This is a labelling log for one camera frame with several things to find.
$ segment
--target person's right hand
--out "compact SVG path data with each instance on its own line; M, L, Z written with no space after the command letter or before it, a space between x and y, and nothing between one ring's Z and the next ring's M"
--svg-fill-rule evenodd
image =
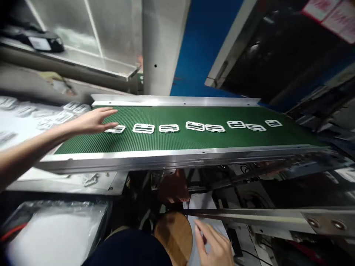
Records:
M211 246L210 253L206 253L205 242L200 231L203 232L203 237ZM196 219L195 236L201 266L234 266L230 241L216 232L211 225Z
M117 113L117 110L112 107L102 107L94 109L90 112L83 114L82 116L64 123L63 126L67 127L70 132L77 134L96 134L104 132L107 129L113 128L118 123L102 124L106 117Z

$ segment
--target wooden stool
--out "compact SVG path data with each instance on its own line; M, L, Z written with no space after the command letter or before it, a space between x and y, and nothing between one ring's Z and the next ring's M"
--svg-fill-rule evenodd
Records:
M182 213L166 213L156 224L153 235L165 248L173 266L186 266L192 251L192 230Z

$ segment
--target metal bar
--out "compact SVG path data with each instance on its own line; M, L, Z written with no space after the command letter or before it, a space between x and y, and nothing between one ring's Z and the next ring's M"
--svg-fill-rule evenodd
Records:
M222 97L179 97L179 96L125 96L92 94L93 106L215 106L239 107L259 106L260 99Z
M349 209L188 209L184 214L295 232L355 236L355 210Z
M53 154L36 167L58 174L98 171L136 171L280 160L295 154L322 151L311 145L244 147L201 150L127 151L116 153Z

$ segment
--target conveyor belt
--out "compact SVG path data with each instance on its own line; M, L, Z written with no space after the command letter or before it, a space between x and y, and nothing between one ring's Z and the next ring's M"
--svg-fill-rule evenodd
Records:
M107 153L121 151L184 150L229 147L254 147L275 145L310 144L323 146L315 136L296 125L285 115L264 107L183 107L150 106L114 107L118 113L108 117L107 122L125 125L122 134L101 133L75 137L65 142L56 154ZM282 127L269 127L265 120L276 119ZM227 121L241 120L244 123L263 125L267 131L231 129ZM222 125L226 132L199 132L185 128L186 121ZM155 125L152 134L132 132L136 123ZM178 124L180 131L161 133L159 125Z
M112 106L118 113L104 122L125 125L122 134L78 136L63 143L36 167L57 174L96 171L154 170L283 160L327 146L283 114L260 107L258 99L92 95L93 106ZM276 119L282 127L269 127ZM227 121L263 125L267 131L231 129ZM186 121L222 125L226 132L198 132ZM132 132L136 123L155 125L152 134ZM176 133L160 133L159 125L178 124Z

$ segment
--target green ribbed belt surface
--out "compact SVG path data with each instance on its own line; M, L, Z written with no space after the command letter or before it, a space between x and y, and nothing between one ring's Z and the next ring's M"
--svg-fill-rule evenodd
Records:
M125 125L122 134L100 133L74 137L56 151L56 154L98 153L145 150L181 150L228 147L274 146L311 144L325 146L314 135L296 125L285 115L264 107L130 107L117 106L118 113L105 119ZM269 127L264 121L276 119L282 127ZM244 123L263 125L267 131L231 129L227 121L241 120ZM186 121L222 125L226 132L212 133L188 130ZM154 133L132 132L136 123L155 125ZM176 133L160 133L159 125L178 124Z

